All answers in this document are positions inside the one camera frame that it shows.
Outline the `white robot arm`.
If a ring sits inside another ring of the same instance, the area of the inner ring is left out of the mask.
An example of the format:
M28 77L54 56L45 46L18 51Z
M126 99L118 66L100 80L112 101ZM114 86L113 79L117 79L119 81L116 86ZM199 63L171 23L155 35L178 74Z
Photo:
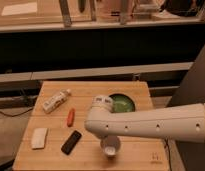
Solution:
M99 139L116 135L205 143L205 103L114 113L113 100L98 95L84 127Z

